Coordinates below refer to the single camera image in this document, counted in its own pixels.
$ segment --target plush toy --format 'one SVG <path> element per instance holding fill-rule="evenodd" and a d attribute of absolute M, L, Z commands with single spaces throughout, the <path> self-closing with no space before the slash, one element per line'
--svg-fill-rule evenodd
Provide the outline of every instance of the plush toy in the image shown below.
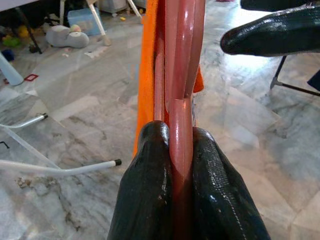
<path fill-rule="evenodd" d="M 77 24 L 73 24 L 71 27 L 70 27 L 70 32 L 73 33 L 73 32 L 80 32 L 81 33 L 81 28 L 77 25 Z"/>
<path fill-rule="evenodd" d="M 57 25 L 51 27 L 45 35 L 54 47 L 84 48 L 89 44 L 89 37 L 84 32 L 70 32 L 70 28 Z"/>

